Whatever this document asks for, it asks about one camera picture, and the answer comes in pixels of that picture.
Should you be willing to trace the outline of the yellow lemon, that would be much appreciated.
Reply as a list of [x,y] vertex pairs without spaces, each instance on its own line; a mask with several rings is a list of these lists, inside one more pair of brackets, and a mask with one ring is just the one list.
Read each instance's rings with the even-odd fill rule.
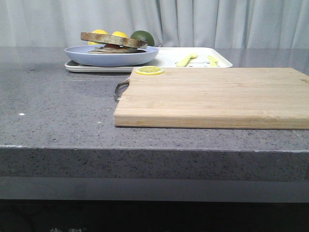
[[112,36],[118,36],[122,38],[129,38],[128,35],[122,31],[115,31],[112,33]]
[[[93,33],[96,33],[96,34],[109,34],[108,32],[106,32],[105,30],[102,30],[102,29],[94,30]],[[96,43],[96,42],[88,42],[88,45],[95,45],[95,44],[98,44],[98,43]]]

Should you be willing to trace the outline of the right yellow lemon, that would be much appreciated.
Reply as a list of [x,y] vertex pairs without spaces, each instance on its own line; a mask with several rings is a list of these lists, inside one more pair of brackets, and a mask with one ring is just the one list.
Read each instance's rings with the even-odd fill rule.
[[122,31],[115,31],[112,33],[112,36],[118,36],[122,38],[129,38],[128,35]]

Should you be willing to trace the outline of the lemon slice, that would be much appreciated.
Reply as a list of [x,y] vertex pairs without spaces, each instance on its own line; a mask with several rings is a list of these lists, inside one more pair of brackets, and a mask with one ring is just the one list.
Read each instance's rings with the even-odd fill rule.
[[142,66],[136,68],[135,73],[141,75],[158,75],[164,73],[164,69],[157,66]]

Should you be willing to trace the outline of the yellow plastic fork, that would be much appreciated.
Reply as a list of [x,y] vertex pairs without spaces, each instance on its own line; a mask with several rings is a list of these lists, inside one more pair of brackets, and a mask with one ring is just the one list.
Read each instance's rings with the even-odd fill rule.
[[182,60],[176,62],[177,67],[186,67],[187,64],[190,62],[191,59],[195,59],[197,57],[196,53],[191,53],[184,57]]

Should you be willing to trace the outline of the white bear tray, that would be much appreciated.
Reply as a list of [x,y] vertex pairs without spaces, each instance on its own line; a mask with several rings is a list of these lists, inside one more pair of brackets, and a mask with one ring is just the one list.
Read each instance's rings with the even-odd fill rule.
[[145,52],[122,55],[91,53],[99,45],[83,45],[65,49],[70,61],[65,64],[75,73],[129,73],[138,66],[162,68],[230,68],[227,59],[206,47],[152,47]]

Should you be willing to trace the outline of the fried egg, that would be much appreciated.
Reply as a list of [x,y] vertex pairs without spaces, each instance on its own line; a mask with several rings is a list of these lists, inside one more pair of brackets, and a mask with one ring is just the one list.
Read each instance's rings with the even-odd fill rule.
[[123,46],[117,45],[117,44],[110,44],[110,43],[107,43],[106,45],[104,45],[103,48],[104,48],[104,49],[107,49],[107,50],[111,50],[111,49],[121,49],[121,48],[123,48]]

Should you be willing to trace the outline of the grey curtain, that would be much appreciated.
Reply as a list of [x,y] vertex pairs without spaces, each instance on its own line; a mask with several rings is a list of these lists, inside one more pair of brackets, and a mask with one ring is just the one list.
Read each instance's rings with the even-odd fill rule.
[[3,0],[1,46],[81,45],[80,33],[145,30],[158,46],[309,46],[306,0]]

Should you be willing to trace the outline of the light blue round plate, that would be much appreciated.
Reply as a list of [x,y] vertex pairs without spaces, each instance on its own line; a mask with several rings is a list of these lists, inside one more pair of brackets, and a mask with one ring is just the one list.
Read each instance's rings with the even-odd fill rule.
[[158,54],[157,47],[148,46],[144,52],[125,54],[92,53],[96,45],[74,46],[65,49],[74,62],[99,67],[138,66],[152,61]]

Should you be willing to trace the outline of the yellow plastic knife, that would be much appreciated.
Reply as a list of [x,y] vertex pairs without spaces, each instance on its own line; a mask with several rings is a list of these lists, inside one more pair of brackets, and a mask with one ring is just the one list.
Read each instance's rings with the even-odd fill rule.
[[208,60],[209,60],[210,67],[219,67],[218,65],[219,60],[216,57],[208,55]]

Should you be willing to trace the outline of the wooden cutting board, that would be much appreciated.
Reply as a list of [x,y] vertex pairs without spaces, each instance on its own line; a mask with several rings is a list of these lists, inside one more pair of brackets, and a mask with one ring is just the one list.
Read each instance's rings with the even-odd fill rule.
[[292,68],[166,68],[159,75],[133,71],[114,124],[306,130],[309,77]]

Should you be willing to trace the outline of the left yellow lemon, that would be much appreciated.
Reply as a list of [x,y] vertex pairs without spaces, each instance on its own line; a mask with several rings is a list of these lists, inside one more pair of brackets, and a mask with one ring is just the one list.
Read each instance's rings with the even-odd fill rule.
[[[105,30],[102,30],[102,29],[94,30],[93,33],[96,33],[96,34],[109,34],[108,32],[106,32]],[[95,45],[95,44],[98,44],[98,43],[96,43],[96,42],[88,42],[88,45]]]

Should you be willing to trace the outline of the bread slice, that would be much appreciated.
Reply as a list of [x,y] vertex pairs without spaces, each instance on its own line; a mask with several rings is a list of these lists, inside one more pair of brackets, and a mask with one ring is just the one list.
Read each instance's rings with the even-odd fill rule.
[[98,44],[115,44],[131,48],[147,48],[148,46],[148,43],[143,40],[124,38],[109,34],[81,32],[80,38],[83,41],[94,42]]
[[131,47],[95,47],[89,53],[106,53],[106,54],[129,54],[129,53],[145,53],[146,50]]

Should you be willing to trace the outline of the green lime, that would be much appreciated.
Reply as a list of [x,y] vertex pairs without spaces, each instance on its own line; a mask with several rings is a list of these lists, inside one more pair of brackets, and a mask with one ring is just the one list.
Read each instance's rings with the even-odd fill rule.
[[144,30],[138,30],[131,34],[131,39],[142,40],[148,43],[148,46],[155,46],[155,40],[153,36]]

